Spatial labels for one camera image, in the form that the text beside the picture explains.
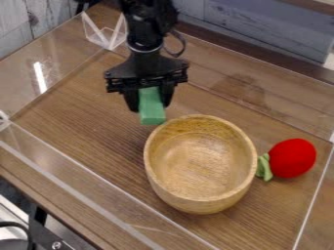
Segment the toy strawberry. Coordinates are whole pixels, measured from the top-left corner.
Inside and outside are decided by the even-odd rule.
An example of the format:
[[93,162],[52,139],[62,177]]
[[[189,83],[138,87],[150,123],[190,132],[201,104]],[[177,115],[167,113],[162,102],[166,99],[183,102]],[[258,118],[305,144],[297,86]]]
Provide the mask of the toy strawberry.
[[273,176],[294,178],[310,170],[314,165],[317,151],[313,144],[304,139],[281,142],[258,158],[256,175],[266,182]]

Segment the bowl rim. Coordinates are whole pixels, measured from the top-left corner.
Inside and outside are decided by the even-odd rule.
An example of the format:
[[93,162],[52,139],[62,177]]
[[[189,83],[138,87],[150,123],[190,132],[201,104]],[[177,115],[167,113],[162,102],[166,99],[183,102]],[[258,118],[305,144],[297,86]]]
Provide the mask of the bowl rim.
[[[243,182],[233,190],[230,190],[227,192],[223,192],[219,195],[209,196],[207,198],[201,197],[201,198],[197,198],[197,199],[189,198],[189,197],[181,195],[179,193],[170,191],[166,188],[162,181],[157,178],[157,175],[155,175],[155,172],[153,171],[153,167],[151,167],[150,160],[149,160],[150,145],[151,145],[151,142],[153,142],[155,136],[162,131],[162,129],[165,127],[167,127],[170,124],[173,124],[175,122],[179,122],[181,120],[193,119],[193,118],[213,119],[213,120],[217,120],[217,121],[225,123],[227,126],[230,126],[242,135],[243,139],[246,140],[246,143],[247,143],[247,145],[250,147],[250,155],[252,155],[250,172],[249,172],[249,175],[245,178]],[[233,197],[237,193],[239,193],[242,190],[245,190],[249,187],[249,185],[252,184],[252,181],[253,181],[254,175],[256,175],[256,170],[257,170],[257,150],[256,150],[254,144],[253,144],[252,139],[247,136],[246,132],[234,123],[231,123],[230,121],[227,121],[227,120],[225,120],[225,119],[222,119],[222,118],[219,118],[217,116],[213,116],[213,115],[191,114],[191,115],[185,115],[185,116],[182,116],[179,118],[171,119],[170,121],[167,121],[165,124],[162,124],[159,127],[155,128],[155,130],[150,134],[149,139],[147,139],[146,144],[145,144],[143,163],[145,163],[145,170],[146,170],[146,174],[147,174],[149,178],[154,180],[155,184],[167,193],[170,193],[175,197],[182,198],[183,200],[189,200],[189,201],[197,201],[197,202],[217,201],[217,200],[222,200],[222,199],[227,199],[227,198]]]

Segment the green block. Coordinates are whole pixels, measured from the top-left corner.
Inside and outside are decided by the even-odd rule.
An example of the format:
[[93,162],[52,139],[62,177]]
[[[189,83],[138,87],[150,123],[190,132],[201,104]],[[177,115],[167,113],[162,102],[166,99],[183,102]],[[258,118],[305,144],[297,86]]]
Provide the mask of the green block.
[[159,88],[139,89],[139,115],[142,125],[159,125],[166,121]]

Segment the green object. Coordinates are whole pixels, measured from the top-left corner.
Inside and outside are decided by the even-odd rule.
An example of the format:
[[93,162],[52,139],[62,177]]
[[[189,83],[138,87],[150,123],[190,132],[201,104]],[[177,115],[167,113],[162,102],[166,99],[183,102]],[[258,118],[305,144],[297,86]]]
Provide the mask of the green object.
[[270,164],[269,164],[269,160],[270,160],[270,156],[268,153],[265,153],[258,159],[257,159],[257,171],[256,171],[256,175],[261,178],[264,178],[264,180],[266,182],[269,182],[274,175],[272,173],[270,170]]
[[142,125],[159,125],[166,121],[159,88],[139,89],[139,115]]

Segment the strawberry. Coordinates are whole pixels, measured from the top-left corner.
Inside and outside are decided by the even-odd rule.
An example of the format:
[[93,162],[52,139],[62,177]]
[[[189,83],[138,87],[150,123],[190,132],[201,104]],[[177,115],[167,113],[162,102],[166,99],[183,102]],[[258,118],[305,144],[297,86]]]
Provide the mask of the strawberry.
[[290,139],[277,144],[258,158],[256,175],[268,182],[273,176],[294,178],[310,170],[317,158],[313,144],[304,139]]

